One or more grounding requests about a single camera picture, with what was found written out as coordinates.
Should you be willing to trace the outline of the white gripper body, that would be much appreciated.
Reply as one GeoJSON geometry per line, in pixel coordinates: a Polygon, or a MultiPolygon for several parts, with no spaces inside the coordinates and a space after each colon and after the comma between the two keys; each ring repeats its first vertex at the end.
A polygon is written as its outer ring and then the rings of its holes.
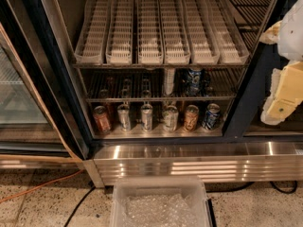
{"type": "Polygon", "coordinates": [[[278,125],[285,119],[275,119],[267,114],[274,100],[285,100],[293,103],[295,108],[303,101],[303,62],[290,61],[282,70],[274,69],[270,95],[267,97],[260,120],[267,125],[278,125]]]}

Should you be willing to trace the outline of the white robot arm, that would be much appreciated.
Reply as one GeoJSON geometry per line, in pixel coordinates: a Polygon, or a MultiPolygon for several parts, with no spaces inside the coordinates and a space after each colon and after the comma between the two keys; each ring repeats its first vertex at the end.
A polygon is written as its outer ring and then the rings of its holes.
{"type": "Polygon", "coordinates": [[[303,0],[297,0],[282,20],[263,32],[259,41],[277,44],[278,55],[289,62],[282,69],[274,69],[270,95],[260,120],[278,125],[303,102],[303,0]]]}

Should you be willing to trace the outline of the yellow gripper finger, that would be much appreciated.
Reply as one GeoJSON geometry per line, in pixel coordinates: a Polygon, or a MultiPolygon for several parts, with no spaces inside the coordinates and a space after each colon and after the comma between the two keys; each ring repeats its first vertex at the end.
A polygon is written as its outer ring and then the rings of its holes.
{"type": "Polygon", "coordinates": [[[264,44],[276,44],[278,41],[278,33],[280,29],[281,22],[278,21],[270,26],[266,31],[264,31],[260,37],[259,41],[264,44]]]}
{"type": "Polygon", "coordinates": [[[267,114],[275,119],[285,119],[291,115],[294,110],[295,105],[293,103],[285,100],[274,100],[269,106],[267,114]]]}

